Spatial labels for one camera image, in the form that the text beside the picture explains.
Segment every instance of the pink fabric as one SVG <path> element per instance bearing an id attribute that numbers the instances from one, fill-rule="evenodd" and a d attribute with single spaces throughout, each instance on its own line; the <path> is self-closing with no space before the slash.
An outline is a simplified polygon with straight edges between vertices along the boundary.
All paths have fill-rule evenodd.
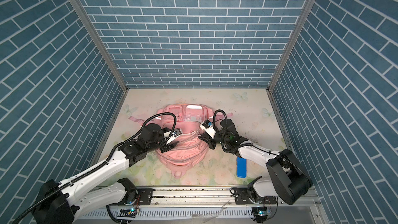
<path id="1" fill-rule="evenodd" d="M 204 132 L 199 125 L 206 119 L 212 121 L 214 111 L 199 104 L 172 104 L 159 109 L 157 113 L 161 112 L 174 113 L 177 117 L 176 128 L 180 128 L 182 131 L 182 135 L 173 141 L 173 143 L 178 142 L 176 147 L 164 153 L 160 149 L 156 150 L 159 160 L 172 170 L 172 175 L 178 179 L 205 157 L 209 146 L 198 138 L 198 135 Z M 160 118 L 149 123 L 153 122 L 162 128 L 173 126 L 174 118 L 172 116 L 162 115 Z M 216 115 L 216 121 L 221 118 L 224 118 L 221 113 Z M 141 125 L 144 123 L 142 119 L 135 117 L 129 117 L 129 119 Z"/>

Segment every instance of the brick-patterned wallpaper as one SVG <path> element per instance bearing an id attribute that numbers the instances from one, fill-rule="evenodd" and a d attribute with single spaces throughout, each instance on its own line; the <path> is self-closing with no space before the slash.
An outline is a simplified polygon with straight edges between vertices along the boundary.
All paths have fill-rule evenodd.
<path id="1" fill-rule="evenodd" d="M 305 0 L 81 0 L 127 85 L 266 87 Z"/>
<path id="2" fill-rule="evenodd" d="M 398 223 L 398 0 L 316 0 L 275 88 L 331 223 Z"/>
<path id="3" fill-rule="evenodd" d="M 0 0 L 0 223 L 88 167 L 120 97 L 67 0 Z"/>

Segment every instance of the floral tabletop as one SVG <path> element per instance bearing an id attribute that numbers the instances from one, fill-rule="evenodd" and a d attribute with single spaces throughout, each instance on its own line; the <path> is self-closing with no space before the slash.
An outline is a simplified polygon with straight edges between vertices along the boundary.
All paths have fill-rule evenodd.
<path id="1" fill-rule="evenodd" d="M 285 142 L 275 119 L 265 89 L 131 89 L 118 114 L 111 134 L 102 150 L 105 159 L 112 147 L 136 133 L 140 124 L 130 116 L 143 120 L 168 104 L 202 104 L 213 110 L 232 112 L 237 131 L 260 146 L 283 150 Z M 110 185 L 127 177 L 135 185 L 245 185 L 258 176 L 269 177 L 266 168 L 247 161 L 247 177 L 236 176 L 236 156 L 224 153 L 218 145 L 208 150 L 205 158 L 176 179 L 157 158 L 155 152 L 130 168 L 117 173 L 101 185 Z"/>

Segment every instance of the metal corner post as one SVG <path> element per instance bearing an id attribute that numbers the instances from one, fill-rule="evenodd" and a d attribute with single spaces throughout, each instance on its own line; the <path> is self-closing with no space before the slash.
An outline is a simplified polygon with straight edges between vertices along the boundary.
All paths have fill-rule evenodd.
<path id="1" fill-rule="evenodd" d="M 120 87 L 122 88 L 123 92 L 127 92 L 127 86 L 124 82 L 122 76 L 120 75 L 119 71 L 117 70 L 115 64 L 112 61 L 111 56 L 109 55 L 105 45 L 103 44 L 101 38 L 99 37 L 94 25 L 92 24 L 90 18 L 88 17 L 86 11 L 83 8 L 82 3 L 80 0 L 69 0 L 70 4 L 72 5 L 73 9 L 75 10 L 77 16 L 82 21 L 84 27 L 86 28 L 88 34 L 92 38 L 94 44 L 98 48 L 99 52 L 102 55 L 102 58 L 107 63 L 109 69 L 111 70 L 113 76 L 116 78 L 117 82 L 119 83 Z"/>
<path id="2" fill-rule="evenodd" d="M 301 14 L 297 19 L 297 23 L 295 25 L 295 28 L 293 29 L 293 32 L 289 38 L 289 41 L 287 42 L 287 45 L 285 47 L 285 50 L 282 53 L 281 60 L 279 61 L 278 65 L 276 66 L 275 73 L 273 77 L 271 78 L 271 82 L 268 87 L 268 91 L 272 92 L 276 82 L 279 79 L 279 76 L 281 75 L 281 72 L 283 70 L 283 67 L 285 66 L 290 53 L 292 52 L 292 49 L 297 41 L 297 38 L 299 37 L 299 34 L 301 32 L 302 27 L 304 26 L 304 23 L 310 14 L 311 8 L 314 5 L 315 0 L 306 0 L 304 3 L 304 6 L 301 10 Z"/>

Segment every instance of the white reflective strip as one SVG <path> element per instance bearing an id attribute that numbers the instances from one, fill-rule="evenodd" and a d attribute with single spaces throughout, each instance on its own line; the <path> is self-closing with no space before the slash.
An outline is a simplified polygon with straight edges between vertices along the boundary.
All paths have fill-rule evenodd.
<path id="1" fill-rule="evenodd" d="M 202 107 L 198 106 L 198 105 L 188 105 L 187 108 L 189 108 L 189 109 L 202 109 Z"/>

